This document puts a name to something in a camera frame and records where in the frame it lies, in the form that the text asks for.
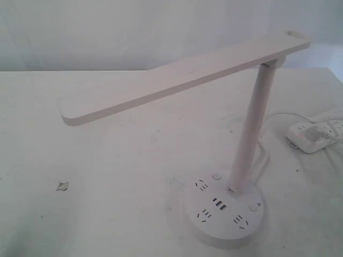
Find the white plug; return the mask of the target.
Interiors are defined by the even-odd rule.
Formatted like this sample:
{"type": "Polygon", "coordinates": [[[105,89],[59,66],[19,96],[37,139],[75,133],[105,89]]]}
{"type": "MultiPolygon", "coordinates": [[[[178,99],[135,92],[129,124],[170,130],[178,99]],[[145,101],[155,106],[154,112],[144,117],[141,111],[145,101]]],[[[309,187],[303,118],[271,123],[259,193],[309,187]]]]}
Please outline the white plug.
{"type": "Polygon", "coordinates": [[[327,132],[320,130],[318,127],[308,128],[304,135],[308,140],[313,142],[319,141],[321,138],[330,139],[330,135],[327,132]]]}

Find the small grey paper scrap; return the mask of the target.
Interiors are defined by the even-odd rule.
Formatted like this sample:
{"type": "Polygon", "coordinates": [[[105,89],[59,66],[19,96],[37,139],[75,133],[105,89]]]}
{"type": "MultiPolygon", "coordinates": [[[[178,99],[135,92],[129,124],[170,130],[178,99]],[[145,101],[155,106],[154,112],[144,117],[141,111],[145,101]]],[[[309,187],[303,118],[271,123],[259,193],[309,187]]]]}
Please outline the small grey paper scrap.
{"type": "Polygon", "coordinates": [[[69,188],[69,182],[60,182],[56,191],[65,192],[69,188]]]}

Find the white desk lamp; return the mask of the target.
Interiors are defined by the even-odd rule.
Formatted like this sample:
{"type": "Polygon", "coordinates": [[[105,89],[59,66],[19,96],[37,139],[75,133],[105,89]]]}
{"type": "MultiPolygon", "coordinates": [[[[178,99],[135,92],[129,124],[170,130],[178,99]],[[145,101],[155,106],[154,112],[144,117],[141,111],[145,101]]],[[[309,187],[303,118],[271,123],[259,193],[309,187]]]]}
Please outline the white desk lamp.
{"type": "Polygon", "coordinates": [[[184,215],[192,233],[216,247],[251,239],[264,216],[262,196],[248,180],[274,74],[286,57],[310,46],[309,39],[287,31],[183,59],[61,101],[66,125],[79,126],[242,70],[259,68],[230,173],[198,177],[184,195],[184,215]]]}

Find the white power strip rear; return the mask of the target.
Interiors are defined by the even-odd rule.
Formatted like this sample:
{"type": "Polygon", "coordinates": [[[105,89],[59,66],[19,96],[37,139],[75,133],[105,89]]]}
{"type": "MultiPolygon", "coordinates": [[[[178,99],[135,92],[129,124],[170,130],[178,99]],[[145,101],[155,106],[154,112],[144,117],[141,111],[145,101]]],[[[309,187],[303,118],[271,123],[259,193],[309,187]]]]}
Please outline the white power strip rear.
{"type": "Polygon", "coordinates": [[[343,110],[342,108],[334,108],[331,110],[328,110],[322,114],[319,114],[317,116],[313,116],[313,120],[316,121],[322,121],[322,120],[340,120],[342,121],[343,118],[343,110]]]}

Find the white power strip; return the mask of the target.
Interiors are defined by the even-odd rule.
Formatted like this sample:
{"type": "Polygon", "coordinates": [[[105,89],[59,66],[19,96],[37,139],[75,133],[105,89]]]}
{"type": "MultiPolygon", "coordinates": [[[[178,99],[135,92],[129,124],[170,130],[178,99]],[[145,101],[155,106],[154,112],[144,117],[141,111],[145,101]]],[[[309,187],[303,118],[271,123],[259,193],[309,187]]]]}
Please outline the white power strip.
{"type": "Polygon", "coordinates": [[[319,114],[317,116],[313,116],[313,120],[316,121],[322,121],[322,120],[340,120],[342,121],[343,118],[343,110],[342,108],[334,108],[331,110],[328,110],[322,114],[319,114]]]}
{"type": "Polygon", "coordinates": [[[286,137],[301,151],[312,154],[336,142],[342,142],[342,121],[331,120],[314,124],[299,122],[288,128],[286,137]],[[330,135],[330,139],[321,138],[316,142],[308,140],[304,133],[310,127],[318,127],[320,130],[327,132],[330,135]]]}

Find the white power strip front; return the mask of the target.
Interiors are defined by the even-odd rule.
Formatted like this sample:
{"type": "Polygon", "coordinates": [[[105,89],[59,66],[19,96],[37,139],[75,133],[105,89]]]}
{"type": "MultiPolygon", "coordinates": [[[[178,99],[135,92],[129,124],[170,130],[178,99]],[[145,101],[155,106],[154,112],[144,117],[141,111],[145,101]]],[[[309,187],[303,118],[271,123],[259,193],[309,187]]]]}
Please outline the white power strip front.
{"type": "Polygon", "coordinates": [[[331,120],[314,124],[299,122],[288,128],[286,137],[301,151],[312,154],[336,142],[342,142],[342,121],[331,120]],[[318,127],[320,130],[327,132],[330,135],[330,139],[321,138],[316,142],[308,140],[304,133],[310,127],[318,127]]]}

